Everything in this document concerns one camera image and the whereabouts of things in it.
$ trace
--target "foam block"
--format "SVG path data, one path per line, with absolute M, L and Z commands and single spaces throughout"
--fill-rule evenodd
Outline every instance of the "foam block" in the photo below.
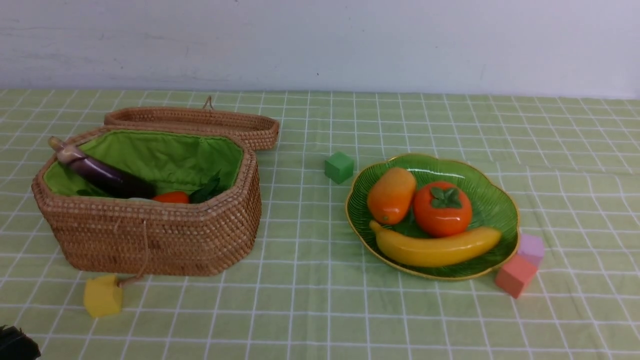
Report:
M 537 236 L 522 234 L 518 255 L 533 265 L 536 265 L 536 267 L 540 267 L 540 263 L 545 257 L 545 244 L 542 239 Z
M 495 284 L 514 299 L 517 299 L 529 286 L 534 276 L 536 276 L 536 272 L 538 272 L 538 267 L 522 256 L 515 254 L 498 271 L 498 276 L 495 277 Z
M 84 307 L 93 318 L 113 315 L 122 310 L 122 288 L 116 275 L 87 280 L 84 287 Z
M 341 151 L 331 155 L 324 161 L 324 175 L 336 184 L 342 184 L 353 176 L 355 162 L 347 154 Z

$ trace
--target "green fabric lining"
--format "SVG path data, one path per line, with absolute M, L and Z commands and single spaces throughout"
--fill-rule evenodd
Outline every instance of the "green fabric lining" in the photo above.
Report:
M 220 185 L 236 181 L 243 150 L 228 138 L 159 131 L 115 130 L 79 146 L 87 155 L 150 181 L 158 194 L 203 187 L 220 170 Z M 71 169 L 55 162 L 44 174 L 53 193 L 76 196 L 95 188 Z

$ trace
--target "persimmon calyx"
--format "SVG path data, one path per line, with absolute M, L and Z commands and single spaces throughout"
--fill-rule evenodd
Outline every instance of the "persimmon calyx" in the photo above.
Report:
M 460 193 L 457 188 L 448 188 L 442 190 L 437 186 L 431 188 L 431 206 L 435 209 L 455 208 L 461 209 Z

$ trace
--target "white wall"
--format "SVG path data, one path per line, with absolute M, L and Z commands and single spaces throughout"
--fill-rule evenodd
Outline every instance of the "white wall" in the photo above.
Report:
M 7 86 L 640 97 L 640 0 L 0 0 Z

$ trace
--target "banana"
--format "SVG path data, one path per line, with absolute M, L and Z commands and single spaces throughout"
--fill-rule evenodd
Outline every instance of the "banana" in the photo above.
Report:
M 492 227 L 476 227 L 464 233 L 437 239 L 420 239 L 385 229 L 375 220 L 369 227 L 384 255 L 398 263 L 436 268 L 476 258 L 498 245 L 502 233 Z

